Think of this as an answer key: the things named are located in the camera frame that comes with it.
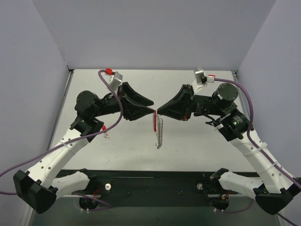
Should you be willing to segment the red handled metal keyring holder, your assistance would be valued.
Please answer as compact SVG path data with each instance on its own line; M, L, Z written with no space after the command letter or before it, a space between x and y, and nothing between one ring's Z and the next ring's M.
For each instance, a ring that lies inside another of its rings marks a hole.
M157 114L156 110L153 113L153 130L157 137L156 147L160 149L163 144L163 119Z

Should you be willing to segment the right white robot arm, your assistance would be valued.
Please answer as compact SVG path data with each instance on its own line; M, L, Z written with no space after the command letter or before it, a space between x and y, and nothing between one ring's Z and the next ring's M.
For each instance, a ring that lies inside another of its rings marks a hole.
M249 178L221 168L211 175L211 181L219 189L248 196L266 213L276 215L300 188L286 177L288 173L270 155L267 144L238 110L234 102L237 97L238 89L229 83L219 85L211 96L197 95L191 85L182 85L176 96L157 112L179 121L187 121L192 115L211 119L209 125L238 149L259 175L258 179Z

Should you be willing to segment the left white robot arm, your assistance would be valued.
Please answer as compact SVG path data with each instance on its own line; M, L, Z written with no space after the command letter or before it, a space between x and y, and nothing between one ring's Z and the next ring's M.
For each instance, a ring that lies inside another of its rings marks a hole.
M117 95L112 93L100 99L91 91L78 94L75 111L77 117L56 145L55 150L46 154L27 171L17 171L13 181L17 195L38 214L46 212L62 196L77 191L90 194L101 185L91 171L80 169L75 173L58 178L61 169L75 154L91 143L96 134L103 130L104 122L99 116L122 113L122 117L135 121L154 112L154 102L134 91L128 82L122 83Z

